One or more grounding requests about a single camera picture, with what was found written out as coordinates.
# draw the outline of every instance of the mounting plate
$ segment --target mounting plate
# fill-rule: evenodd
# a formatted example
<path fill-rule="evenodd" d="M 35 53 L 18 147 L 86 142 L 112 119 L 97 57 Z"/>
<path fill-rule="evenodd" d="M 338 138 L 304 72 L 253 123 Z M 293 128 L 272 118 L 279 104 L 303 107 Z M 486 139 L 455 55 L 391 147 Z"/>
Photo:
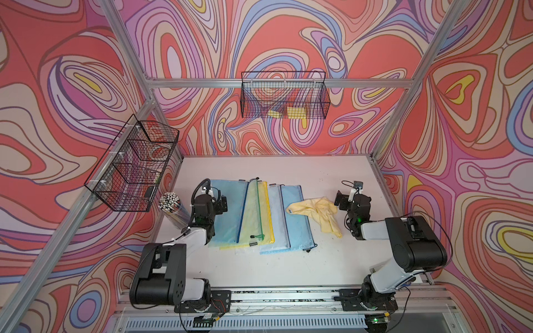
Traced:
<path fill-rule="evenodd" d="M 231 306 L 231 290 L 212 290 L 211 303 L 206 310 L 195 310 L 191 301 L 183 302 L 174 307 L 175 313 L 227 313 Z"/>
<path fill-rule="evenodd" d="M 343 311 L 368 311 L 367 308 L 361 305 L 361 300 L 357 297 L 360 289 L 339 289 L 338 293 L 341 297 L 349 299 L 341 299 Z M 398 305 L 395 297 L 392 295 L 383 296 L 371 304 L 376 306 L 376 311 L 396 311 Z"/>

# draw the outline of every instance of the white tabletop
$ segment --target white tabletop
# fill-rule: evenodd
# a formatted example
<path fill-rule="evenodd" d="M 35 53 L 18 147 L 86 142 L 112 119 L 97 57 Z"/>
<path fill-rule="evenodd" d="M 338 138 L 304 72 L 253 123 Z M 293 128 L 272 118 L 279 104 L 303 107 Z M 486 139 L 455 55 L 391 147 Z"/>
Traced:
<path fill-rule="evenodd" d="M 198 183 L 205 179 L 239 180 L 259 177 L 276 184 L 301 185 L 305 199 L 327 197 L 337 190 L 348 194 L 342 180 L 362 181 L 363 194 L 372 198 L 370 218 L 382 220 L 392 213 L 365 156 L 302 157 L 188 157 L 183 161 L 174 192 L 189 206 Z M 318 247 L 307 253 L 236 254 L 204 246 L 187 259 L 187 277 L 209 279 L 212 287 L 337 286 L 358 285 L 370 267 L 391 256 L 388 240 L 356 240 L 344 227 L 346 212 L 337 213 L 342 238 L 322 233 L 309 219 Z M 167 242 L 179 230 L 165 218 L 156 242 Z"/>

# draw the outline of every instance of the yellow towel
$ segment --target yellow towel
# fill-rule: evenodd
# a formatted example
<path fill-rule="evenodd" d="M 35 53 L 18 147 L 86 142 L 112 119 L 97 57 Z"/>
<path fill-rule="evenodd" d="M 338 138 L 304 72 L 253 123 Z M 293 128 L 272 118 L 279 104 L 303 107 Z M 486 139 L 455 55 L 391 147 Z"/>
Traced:
<path fill-rule="evenodd" d="M 335 219 L 337 206 L 326 197 L 307 199 L 290 204 L 287 207 L 287 213 L 306 215 L 320 224 L 322 232 L 330 232 L 339 238 L 342 237 L 341 230 L 338 228 L 337 220 Z"/>

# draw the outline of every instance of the wire mesh basket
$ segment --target wire mesh basket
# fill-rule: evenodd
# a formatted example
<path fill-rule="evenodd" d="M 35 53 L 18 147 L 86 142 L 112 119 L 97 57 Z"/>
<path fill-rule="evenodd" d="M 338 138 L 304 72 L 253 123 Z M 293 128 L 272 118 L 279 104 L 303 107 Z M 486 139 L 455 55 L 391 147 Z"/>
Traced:
<path fill-rule="evenodd" d="M 330 99 L 324 71 L 241 73 L 243 118 L 326 119 Z"/>
<path fill-rule="evenodd" d="M 85 186 L 116 212 L 148 212 L 178 137 L 168 125 L 136 121 L 96 186 Z"/>

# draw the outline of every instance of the colorful patterned wall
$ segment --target colorful patterned wall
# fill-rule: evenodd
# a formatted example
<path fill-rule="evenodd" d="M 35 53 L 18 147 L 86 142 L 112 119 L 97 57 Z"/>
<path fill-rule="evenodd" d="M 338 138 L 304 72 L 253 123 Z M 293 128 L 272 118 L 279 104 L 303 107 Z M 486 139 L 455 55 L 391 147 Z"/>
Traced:
<path fill-rule="evenodd" d="M 94 0 L 0 2 L 0 305 L 143 102 Z M 20 332 L 100 331 L 154 214 L 114 213 L 97 202 Z"/>
<path fill-rule="evenodd" d="M 532 54 L 531 1 L 472 1 L 379 157 L 400 210 L 450 235 L 435 277 L 474 332 L 533 331 Z"/>
<path fill-rule="evenodd" d="M 447 1 L 120 2 L 148 77 L 240 78 L 323 69 L 330 78 L 410 78 Z M 370 153 L 402 90 L 332 88 L 326 120 L 242 119 L 240 89 L 155 94 L 186 155 Z"/>

